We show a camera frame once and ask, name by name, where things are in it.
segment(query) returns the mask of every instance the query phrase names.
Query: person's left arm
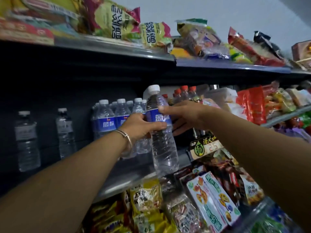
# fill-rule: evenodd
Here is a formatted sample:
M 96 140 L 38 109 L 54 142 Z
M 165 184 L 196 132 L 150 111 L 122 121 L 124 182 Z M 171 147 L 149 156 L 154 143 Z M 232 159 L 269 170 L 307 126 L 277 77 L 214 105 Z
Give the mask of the person's left arm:
M 148 123 L 142 114 L 120 127 L 133 144 L 164 128 L 165 122 Z M 111 132 L 11 190 L 0 199 L 0 232 L 75 232 L 127 146 L 127 138 Z

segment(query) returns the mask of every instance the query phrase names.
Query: white snack box with fruit pictures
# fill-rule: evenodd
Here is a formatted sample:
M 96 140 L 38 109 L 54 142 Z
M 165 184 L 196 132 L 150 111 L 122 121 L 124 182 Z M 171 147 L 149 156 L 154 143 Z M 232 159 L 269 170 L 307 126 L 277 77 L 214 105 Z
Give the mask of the white snack box with fruit pictures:
M 212 194 L 208 190 L 202 177 L 198 176 L 187 183 L 187 188 L 198 206 L 208 228 L 215 233 L 227 227 L 227 223 L 216 208 Z
M 211 172 L 201 177 L 207 185 L 208 190 L 212 193 L 214 201 L 216 202 L 215 204 L 224 219 L 226 219 L 228 225 L 232 226 L 241 215 L 240 211 Z

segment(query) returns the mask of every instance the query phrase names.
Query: person's left hand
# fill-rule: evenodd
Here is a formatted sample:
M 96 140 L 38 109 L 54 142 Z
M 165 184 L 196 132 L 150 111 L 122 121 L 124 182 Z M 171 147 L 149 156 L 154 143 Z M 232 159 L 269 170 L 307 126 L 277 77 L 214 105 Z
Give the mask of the person's left hand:
M 144 115 L 141 113 L 131 114 L 120 127 L 120 130 L 128 134 L 133 144 L 137 140 L 142 139 L 149 132 L 162 130 L 167 126 L 166 122 L 150 123 L 143 119 Z

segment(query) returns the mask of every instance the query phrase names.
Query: bottle cap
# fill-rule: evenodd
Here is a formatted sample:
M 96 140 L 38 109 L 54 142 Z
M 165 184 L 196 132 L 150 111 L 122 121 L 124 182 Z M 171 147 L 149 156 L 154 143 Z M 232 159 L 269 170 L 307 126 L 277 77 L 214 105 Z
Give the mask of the bottle cap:
M 190 92 L 193 92 L 193 91 L 195 91 L 195 90 L 196 90 L 196 86 L 189 87 L 189 91 L 190 91 Z
M 142 102 L 142 98 L 135 98 L 134 101 L 135 102 Z
M 29 115 L 30 111 L 19 111 L 18 115 Z
M 187 85 L 181 86 L 180 89 L 182 89 L 183 91 L 187 91 L 188 90 L 188 86 Z
M 174 92 L 175 92 L 175 94 L 181 94 L 181 89 L 178 88 L 178 89 L 176 89 Z
M 117 102 L 118 102 L 119 104 L 125 103 L 125 99 L 118 99 Z
M 151 94 L 152 92 L 159 92 L 159 91 L 160 91 L 160 86 L 159 85 L 148 86 L 149 94 Z
M 59 108 L 58 112 L 61 112 L 61 113 L 67 112 L 67 108 Z
M 99 104 L 101 104 L 101 105 L 108 105 L 109 101 L 108 100 L 100 100 Z

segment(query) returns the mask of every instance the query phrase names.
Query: person's right arm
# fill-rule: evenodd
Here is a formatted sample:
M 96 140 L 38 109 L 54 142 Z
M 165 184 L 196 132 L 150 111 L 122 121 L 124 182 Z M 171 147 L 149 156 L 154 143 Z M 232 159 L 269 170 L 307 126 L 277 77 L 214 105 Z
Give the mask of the person's right arm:
M 173 135 L 196 127 L 211 130 L 266 195 L 309 231 L 311 145 L 260 127 L 222 109 L 184 101 L 159 108 L 176 116 Z

